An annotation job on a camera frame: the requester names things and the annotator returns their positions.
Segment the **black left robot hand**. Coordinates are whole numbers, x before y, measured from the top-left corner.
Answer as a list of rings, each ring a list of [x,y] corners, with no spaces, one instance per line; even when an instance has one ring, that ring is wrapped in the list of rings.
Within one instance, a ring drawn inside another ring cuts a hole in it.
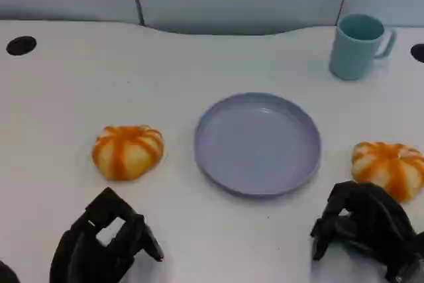
[[[124,221],[107,245],[97,235],[116,219]],[[138,214],[111,188],[105,188],[64,232],[50,265],[50,282],[120,282],[145,251],[161,262],[164,253]]]

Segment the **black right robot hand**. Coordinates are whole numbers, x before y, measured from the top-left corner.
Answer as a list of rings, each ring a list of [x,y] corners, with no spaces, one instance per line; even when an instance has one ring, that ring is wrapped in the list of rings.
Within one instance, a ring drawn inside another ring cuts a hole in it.
[[[335,184],[311,237],[314,261],[323,258],[332,242],[340,242],[384,265],[388,282],[423,281],[423,234],[376,184]]]

